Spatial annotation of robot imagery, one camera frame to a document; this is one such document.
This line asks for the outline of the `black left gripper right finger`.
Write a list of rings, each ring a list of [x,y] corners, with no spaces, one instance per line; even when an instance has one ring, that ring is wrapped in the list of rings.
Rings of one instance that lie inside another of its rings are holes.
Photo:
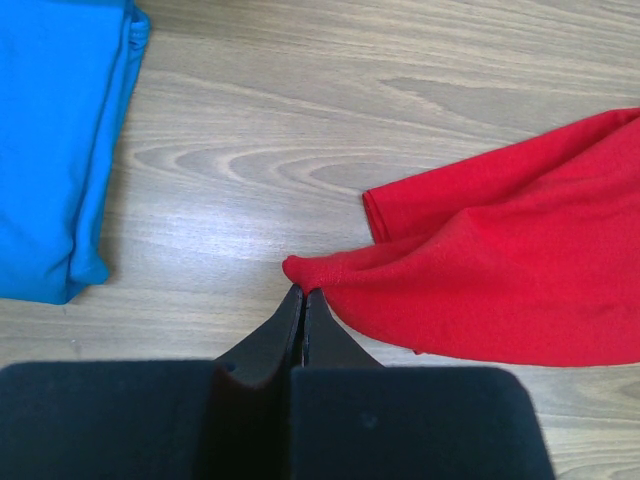
[[[293,479],[550,479],[530,396],[495,367],[385,367],[306,300],[291,373]]]

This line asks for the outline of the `red t shirt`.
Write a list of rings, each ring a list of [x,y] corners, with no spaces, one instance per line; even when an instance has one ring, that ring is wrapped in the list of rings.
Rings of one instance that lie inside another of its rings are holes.
[[[283,264],[351,328],[478,361],[638,361],[637,109],[368,190],[362,201],[371,246]]]

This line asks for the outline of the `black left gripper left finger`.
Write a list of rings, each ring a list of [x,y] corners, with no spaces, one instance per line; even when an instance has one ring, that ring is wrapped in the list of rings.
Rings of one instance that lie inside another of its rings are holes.
[[[216,360],[23,362],[1,370],[4,479],[200,479],[226,388],[281,391],[303,310],[276,312]]]

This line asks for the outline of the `blue folded t shirt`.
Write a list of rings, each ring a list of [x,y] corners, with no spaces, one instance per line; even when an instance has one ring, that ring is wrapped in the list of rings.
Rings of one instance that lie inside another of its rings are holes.
[[[1,294],[64,304],[103,283],[113,155],[151,22],[133,1],[1,5]]]

